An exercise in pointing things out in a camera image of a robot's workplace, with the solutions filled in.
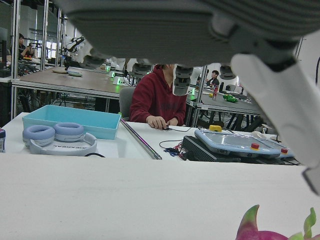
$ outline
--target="metal rail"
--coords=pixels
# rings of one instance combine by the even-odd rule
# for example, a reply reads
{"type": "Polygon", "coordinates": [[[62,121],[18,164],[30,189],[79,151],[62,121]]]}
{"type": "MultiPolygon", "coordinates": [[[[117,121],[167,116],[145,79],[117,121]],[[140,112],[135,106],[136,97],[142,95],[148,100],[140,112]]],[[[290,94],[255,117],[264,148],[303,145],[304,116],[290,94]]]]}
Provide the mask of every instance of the metal rail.
{"type": "Polygon", "coordinates": [[[122,125],[131,133],[131,135],[140,143],[140,145],[147,151],[152,159],[162,159],[157,153],[123,118],[120,119],[122,125]]]}

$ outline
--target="headphone ear cup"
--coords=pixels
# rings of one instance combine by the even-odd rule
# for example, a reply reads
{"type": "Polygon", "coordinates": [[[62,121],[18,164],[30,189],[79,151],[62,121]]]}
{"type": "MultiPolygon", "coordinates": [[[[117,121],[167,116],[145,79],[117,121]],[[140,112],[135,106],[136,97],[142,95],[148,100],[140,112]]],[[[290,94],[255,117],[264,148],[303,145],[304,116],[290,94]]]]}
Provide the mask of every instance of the headphone ear cup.
{"type": "Polygon", "coordinates": [[[63,142],[75,142],[84,134],[84,127],[75,122],[60,122],[53,126],[55,139],[63,142]]]}
{"type": "Polygon", "coordinates": [[[22,139],[26,145],[30,145],[32,139],[42,147],[55,139],[55,133],[56,131],[51,126],[33,125],[23,130],[22,139]]]}

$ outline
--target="blue plastic tray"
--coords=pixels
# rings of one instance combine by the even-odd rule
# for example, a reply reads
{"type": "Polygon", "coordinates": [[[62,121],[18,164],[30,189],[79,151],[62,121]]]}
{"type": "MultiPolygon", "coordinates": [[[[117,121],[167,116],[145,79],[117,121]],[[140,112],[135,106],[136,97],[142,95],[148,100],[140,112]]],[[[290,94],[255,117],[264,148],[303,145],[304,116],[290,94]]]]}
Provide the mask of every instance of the blue plastic tray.
{"type": "Polygon", "coordinates": [[[83,125],[85,133],[90,133],[97,139],[114,140],[120,118],[120,114],[115,113],[45,105],[22,117],[22,121],[24,129],[32,125],[52,127],[61,122],[77,123],[83,125]]]}
{"type": "Polygon", "coordinates": [[[260,139],[250,135],[198,129],[194,131],[194,135],[214,153],[233,154],[247,158],[261,156],[268,159],[277,158],[281,153],[280,149],[267,145],[260,139]],[[259,149],[252,149],[252,143],[259,144],[259,149]]]}

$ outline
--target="headphones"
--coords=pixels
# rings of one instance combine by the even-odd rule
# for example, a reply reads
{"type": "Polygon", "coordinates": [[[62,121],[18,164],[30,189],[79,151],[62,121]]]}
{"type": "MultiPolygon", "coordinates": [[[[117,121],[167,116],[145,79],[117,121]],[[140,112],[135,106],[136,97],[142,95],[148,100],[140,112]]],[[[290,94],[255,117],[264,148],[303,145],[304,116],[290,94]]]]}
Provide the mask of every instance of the headphones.
{"type": "Polygon", "coordinates": [[[22,132],[22,140],[32,154],[85,156],[96,152],[97,138],[84,134],[84,127],[74,122],[60,122],[51,126],[33,125],[22,132]],[[63,143],[80,143],[82,146],[63,143]]]}

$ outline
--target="black hair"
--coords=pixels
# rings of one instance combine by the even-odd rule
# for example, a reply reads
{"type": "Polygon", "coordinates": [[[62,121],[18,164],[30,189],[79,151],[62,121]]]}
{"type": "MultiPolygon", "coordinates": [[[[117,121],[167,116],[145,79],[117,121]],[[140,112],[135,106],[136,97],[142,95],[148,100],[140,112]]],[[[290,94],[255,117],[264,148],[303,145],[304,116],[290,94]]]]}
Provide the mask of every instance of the black hair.
{"type": "Polygon", "coordinates": [[[212,73],[215,73],[216,75],[219,75],[219,72],[217,70],[213,70],[212,73]]]}

